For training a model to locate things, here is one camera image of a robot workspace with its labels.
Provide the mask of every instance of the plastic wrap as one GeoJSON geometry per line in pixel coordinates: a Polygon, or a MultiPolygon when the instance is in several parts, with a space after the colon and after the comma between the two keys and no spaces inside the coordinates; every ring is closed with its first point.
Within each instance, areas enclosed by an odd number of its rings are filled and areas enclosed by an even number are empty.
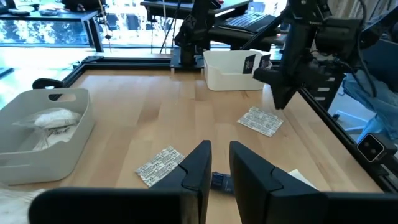
{"type": "Polygon", "coordinates": [[[50,108],[29,115],[14,125],[33,128],[39,141],[33,151],[46,149],[59,141],[69,141],[81,115],[65,108],[50,108]]]}
{"type": "Polygon", "coordinates": [[[26,192],[0,184],[0,223],[28,224],[27,212],[30,203],[45,189],[26,192]]]}

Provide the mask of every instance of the desk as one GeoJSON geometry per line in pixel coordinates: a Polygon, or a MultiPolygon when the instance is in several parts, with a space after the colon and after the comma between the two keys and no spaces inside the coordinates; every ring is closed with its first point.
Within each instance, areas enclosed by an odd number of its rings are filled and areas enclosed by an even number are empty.
{"type": "Polygon", "coordinates": [[[12,14],[0,15],[0,20],[11,21],[51,21],[51,22],[81,22],[86,30],[87,38],[90,46],[95,47],[97,52],[104,52],[98,25],[95,17],[98,11],[88,12],[67,12],[59,13],[56,16],[42,16],[38,11],[31,12],[29,16],[15,16],[12,14]]]}
{"type": "MultiPolygon", "coordinates": [[[[253,0],[229,0],[225,1],[221,8],[219,9],[210,9],[208,11],[209,15],[215,16],[218,13],[225,12],[230,9],[238,9],[244,8],[244,11],[248,8],[248,4],[253,2],[253,0]]],[[[154,16],[163,16],[163,2],[162,1],[142,1],[140,3],[141,6],[145,6],[148,11],[154,16]]],[[[175,10],[177,9],[178,3],[174,2],[165,2],[166,15],[174,15],[175,10]]],[[[193,3],[181,3],[180,10],[177,15],[177,19],[185,19],[186,16],[191,12],[193,7],[193,3]]]]}
{"type": "MultiPolygon", "coordinates": [[[[225,1],[224,4],[221,5],[221,8],[219,9],[210,9],[208,11],[207,15],[207,29],[210,29],[213,27],[213,24],[216,23],[216,21],[224,21],[227,18],[231,17],[236,17],[244,14],[244,12],[248,9],[248,5],[250,2],[253,2],[253,0],[228,0],[225,1]],[[227,10],[230,9],[235,9],[231,12],[227,12],[227,10]],[[224,13],[221,16],[216,17],[216,14],[219,13],[224,13]]],[[[145,6],[148,12],[148,19],[151,19],[152,16],[164,16],[163,12],[163,2],[162,1],[142,1],[140,3],[141,6],[145,6]]],[[[175,11],[177,10],[177,3],[173,2],[166,2],[165,3],[165,9],[166,9],[166,15],[168,17],[173,17],[175,14],[175,11]]],[[[185,19],[192,10],[193,3],[191,4],[181,4],[180,5],[180,10],[177,13],[177,19],[185,19]]],[[[206,41],[205,46],[203,46],[205,49],[210,49],[210,39],[206,41]]]]}
{"type": "MultiPolygon", "coordinates": [[[[219,27],[211,28],[208,34],[211,40],[230,44],[231,50],[239,50],[251,37],[253,37],[253,34],[222,29],[219,27]]],[[[287,34],[265,37],[261,40],[261,42],[254,45],[252,48],[269,52],[271,49],[271,44],[283,46],[285,44],[286,38],[287,34]]]]}
{"type": "MultiPolygon", "coordinates": [[[[298,169],[320,190],[381,192],[298,93],[275,110],[268,86],[217,92],[199,73],[140,70],[90,70],[72,87],[89,89],[96,125],[72,174],[28,189],[146,188],[138,167],[168,145],[188,155],[209,139],[213,171],[229,173],[229,142],[237,140],[287,172],[298,169]],[[236,122],[252,106],[284,120],[273,137],[236,122]]],[[[241,223],[234,198],[211,190],[207,223],[241,223]]]]}

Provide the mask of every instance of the window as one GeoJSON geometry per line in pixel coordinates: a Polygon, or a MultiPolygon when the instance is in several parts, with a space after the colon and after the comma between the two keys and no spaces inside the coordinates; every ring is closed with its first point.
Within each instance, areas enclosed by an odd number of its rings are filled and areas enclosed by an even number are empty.
{"type": "MultiPolygon", "coordinates": [[[[41,4],[56,4],[58,0],[40,0],[41,4]]],[[[172,18],[158,22],[147,21],[147,11],[141,6],[142,0],[107,0],[109,30],[100,25],[103,43],[107,31],[112,35],[111,44],[117,46],[145,47],[161,46],[172,18]]],[[[25,6],[37,0],[15,0],[17,6],[25,6]]],[[[287,0],[255,0],[249,4],[250,11],[279,15],[287,0]]],[[[177,20],[175,34],[182,20],[177,20]]],[[[173,27],[168,34],[167,45],[172,44],[173,27]]],[[[0,21],[0,43],[4,44],[58,44],[88,45],[86,32],[80,22],[0,21]]]]}

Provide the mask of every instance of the wooden tabletop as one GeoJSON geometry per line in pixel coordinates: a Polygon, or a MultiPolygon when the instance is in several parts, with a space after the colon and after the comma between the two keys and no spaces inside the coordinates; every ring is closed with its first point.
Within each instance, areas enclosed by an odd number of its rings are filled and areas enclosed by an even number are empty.
{"type": "MultiPolygon", "coordinates": [[[[188,155],[212,143],[212,170],[229,173],[229,142],[240,141],[286,172],[298,169],[325,191],[382,192],[297,93],[275,110],[263,91],[210,91],[199,73],[87,71],[73,85],[87,88],[96,125],[71,175],[30,189],[59,186],[147,188],[134,172],[171,145],[188,155]],[[252,106],[284,120],[273,137],[236,121],[252,106]]],[[[211,191],[207,223],[241,223],[235,199],[211,191]]]]}

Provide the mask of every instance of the white card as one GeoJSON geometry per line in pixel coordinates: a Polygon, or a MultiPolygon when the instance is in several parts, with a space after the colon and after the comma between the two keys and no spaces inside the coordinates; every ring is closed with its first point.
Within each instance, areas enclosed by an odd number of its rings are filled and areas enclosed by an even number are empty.
{"type": "Polygon", "coordinates": [[[151,161],[136,170],[148,187],[158,183],[184,160],[184,156],[172,146],[163,149],[151,161]]]}

